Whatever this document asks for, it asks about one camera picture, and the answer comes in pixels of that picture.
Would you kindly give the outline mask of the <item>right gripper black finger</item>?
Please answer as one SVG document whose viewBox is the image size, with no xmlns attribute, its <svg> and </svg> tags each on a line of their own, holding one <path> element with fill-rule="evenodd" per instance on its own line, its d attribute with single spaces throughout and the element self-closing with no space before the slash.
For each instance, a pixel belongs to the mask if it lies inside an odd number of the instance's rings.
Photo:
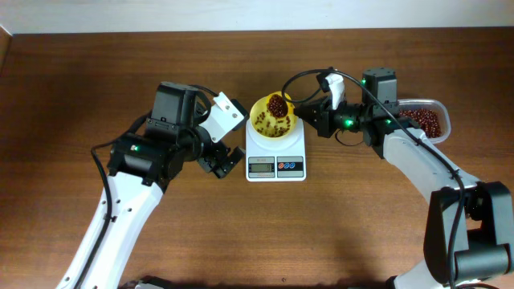
<svg viewBox="0 0 514 289">
<path fill-rule="evenodd" d="M 317 114 L 314 115 L 298 115 L 298 117 L 305 123 L 309 124 L 316 130 L 316 134 L 320 134 L 320 116 Z"/>
<path fill-rule="evenodd" d="M 327 98 L 319 98 L 303 103 L 294 109 L 294 115 L 302 120 L 320 120 L 327 101 Z"/>
</svg>

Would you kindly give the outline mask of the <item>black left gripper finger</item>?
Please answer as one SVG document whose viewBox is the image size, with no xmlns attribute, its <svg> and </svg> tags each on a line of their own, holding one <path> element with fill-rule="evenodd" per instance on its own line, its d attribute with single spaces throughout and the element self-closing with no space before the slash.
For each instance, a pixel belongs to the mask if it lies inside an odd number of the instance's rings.
<svg viewBox="0 0 514 289">
<path fill-rule="evenodd" d="M 218 168 L 218 159 L 213 155 L 198 158 L 198 164 L 206 173 L 213 173 Z"/>
<path fill-rule="evenodd" d="M 234 167 L 245 157 L 246 151 L 236 147 L 233 151 L 224 153 L 220 159 L 216 160 L 213 173 L 218 179 L 226 177 Z"/>
</svg>

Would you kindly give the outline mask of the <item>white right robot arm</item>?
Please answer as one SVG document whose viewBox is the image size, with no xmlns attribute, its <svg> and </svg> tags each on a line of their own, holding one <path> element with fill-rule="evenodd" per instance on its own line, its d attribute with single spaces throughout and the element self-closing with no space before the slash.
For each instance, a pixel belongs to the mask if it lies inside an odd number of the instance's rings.
<svg viewBox="0 0 514 289">
<path fill-rule="evenodd" d="M 303 127 L 321 137 L 359 132 L 383 160 L 399 169 L 429 206 L 423 260 L 387 280 L 389 288 L 486 288 L 513 271 L 512 195 L 501 182 L 484 182 L 461 170 L 435 147 L 419 122 L 403 116 L 411 100 L 397 98 L 397 77 L 379 67 L 357 80 L 362 100 L 345 98 L 349 75 L 313 71 L 309 97 L 285 91 L 258 100 L 237 121 L 246 128 L 247 179 L 296 181 L 306 176 Z"/>
</svg>

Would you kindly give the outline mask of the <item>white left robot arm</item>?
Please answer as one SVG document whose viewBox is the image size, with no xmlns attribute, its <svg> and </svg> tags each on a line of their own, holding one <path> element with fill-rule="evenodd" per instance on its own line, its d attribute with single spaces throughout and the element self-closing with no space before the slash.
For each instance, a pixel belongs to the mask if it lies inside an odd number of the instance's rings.
<svg viewBox="0 0 514 289">
<path fill-rule="evenodd" d="M 107 165 L 91 154 L 104 186 L 99 204 L 61 288 L 116 288 L 137 238 L 186 162 L 224 178 L 243 158 L 223 137 L 248 111 L 235 99 L 199 85 L 162 82 L 153 109 L 115 140 Z"/>
</svg>

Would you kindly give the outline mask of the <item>yellow plastic measuring scoop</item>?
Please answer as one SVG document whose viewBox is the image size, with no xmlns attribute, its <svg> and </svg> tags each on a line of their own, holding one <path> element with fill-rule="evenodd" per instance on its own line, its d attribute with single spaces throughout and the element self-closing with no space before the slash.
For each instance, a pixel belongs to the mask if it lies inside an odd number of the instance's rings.
<svg viewBox="0 0 514 289">
<path fill-rule="evenodd" d="M 295 107 L 290 100 L 291 97 L 287 93 L 282 96 L 281 92 L 273 92 L 265 98 L 266 112 L 278 120 L 293 116 Z"/>
</svg>

